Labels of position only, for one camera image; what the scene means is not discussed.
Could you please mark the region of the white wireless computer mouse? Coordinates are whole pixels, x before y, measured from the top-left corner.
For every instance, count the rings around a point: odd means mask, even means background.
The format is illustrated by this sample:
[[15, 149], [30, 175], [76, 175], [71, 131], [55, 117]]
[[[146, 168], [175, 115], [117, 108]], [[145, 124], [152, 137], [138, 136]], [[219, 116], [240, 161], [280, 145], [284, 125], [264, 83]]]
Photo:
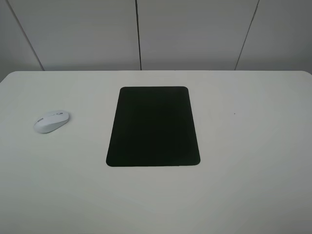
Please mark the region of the white wireless computer mouse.
[[46, 134], [63, 126], [69, 121], [69, 119], [70, 114], [67, 111], [50, 111], [39, 117], [33, 128], [37, 133]]

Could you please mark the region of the black rectangular mouse pad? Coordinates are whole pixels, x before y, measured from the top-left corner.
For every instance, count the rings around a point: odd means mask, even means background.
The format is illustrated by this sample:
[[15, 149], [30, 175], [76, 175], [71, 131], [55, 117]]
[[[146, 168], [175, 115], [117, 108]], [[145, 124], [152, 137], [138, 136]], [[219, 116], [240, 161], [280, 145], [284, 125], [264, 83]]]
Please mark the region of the black rectangular mouse pad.
[[110, 167], [198, 165], [188, 88], [122, 87], [106, 163]]

